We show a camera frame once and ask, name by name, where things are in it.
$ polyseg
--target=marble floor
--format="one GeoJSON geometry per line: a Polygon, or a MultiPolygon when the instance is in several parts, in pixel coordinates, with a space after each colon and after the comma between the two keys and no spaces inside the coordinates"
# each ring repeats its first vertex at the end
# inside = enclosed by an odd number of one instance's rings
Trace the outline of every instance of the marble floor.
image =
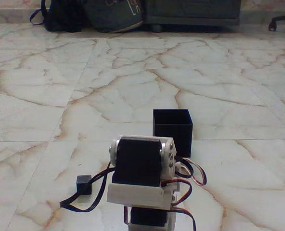
{"type": "MultiPolygon", "coordinates": [[[[285,231],[285,26],[108,35],[29,24],[0,24],[0,231],[126,231],[106,198],[87,214],[58,202],[77,175],[104,168],[112,139],[151,135],[154,108],[193,119],[208,184],[182,206],[198,231],[285,231]]],[[[190,230],[178,215],[176,231],[190,230]]]]}

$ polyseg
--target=chair leg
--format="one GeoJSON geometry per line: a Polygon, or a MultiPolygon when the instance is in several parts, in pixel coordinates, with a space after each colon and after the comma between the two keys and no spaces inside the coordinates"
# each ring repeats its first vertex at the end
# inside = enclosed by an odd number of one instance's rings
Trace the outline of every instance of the chair leg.
{"type": "Polygon", "coordinates": [[[283,20],[285,20],[285,15],[273,18],[271,23],[269,24],[269,31],[276,31],[277,29],[276,22],[283,21],[283,20]]]}

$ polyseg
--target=black open container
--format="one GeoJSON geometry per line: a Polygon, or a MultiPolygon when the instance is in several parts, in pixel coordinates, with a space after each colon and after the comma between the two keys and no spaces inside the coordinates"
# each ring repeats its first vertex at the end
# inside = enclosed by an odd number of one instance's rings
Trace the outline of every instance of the black open container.
{"type": "Polygon", "coordinates": [[[153,110],[153,136],[172,137],[177,155],[191,157],[193,123],[186,109],[153,110]]]}

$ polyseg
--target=black cube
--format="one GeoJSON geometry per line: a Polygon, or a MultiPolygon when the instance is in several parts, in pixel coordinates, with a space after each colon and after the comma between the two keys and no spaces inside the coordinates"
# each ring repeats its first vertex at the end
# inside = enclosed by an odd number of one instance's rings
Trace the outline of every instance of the black cube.
{"type": "Polygon", "coordinates": [[[154,109],[153,136],[172,137],[177,155],[191,157],[193,122],[187,109],[154,109]]]}
{"type": "MultiPolygon", "coordinates": [[[[85,185],[92,179],[91,175],[80,175],[76,179],[76,189],[77,191],[85,187],[85,185]]],[[[92,184],[89,185],[82,195],[91,195],[92,194],[92,184]]]]}

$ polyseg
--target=black backpack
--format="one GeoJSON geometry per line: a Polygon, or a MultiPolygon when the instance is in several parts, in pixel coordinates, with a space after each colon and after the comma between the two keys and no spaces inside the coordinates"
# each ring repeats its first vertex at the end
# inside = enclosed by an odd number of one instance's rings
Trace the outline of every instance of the black backpack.
{"type": "Polygon", "coordinates": [[[143,24],[140,0],[52,0],[47,11],[45,0],[32,19],[41,12],[48,31],[81,31],[88,23],[101,32],[122,32],[143,24]]]}
{"type": "Polygon", "coordinates": [[[30,17],[30,22],[39,13],[44,18],[42,23],[48,31],[54,32],[78,32],[88,24],[86,14],[78,0],[52,0],[50,9],[47,11],[45,0],[41,0],[41,9],[36,10],[30,17]]]}

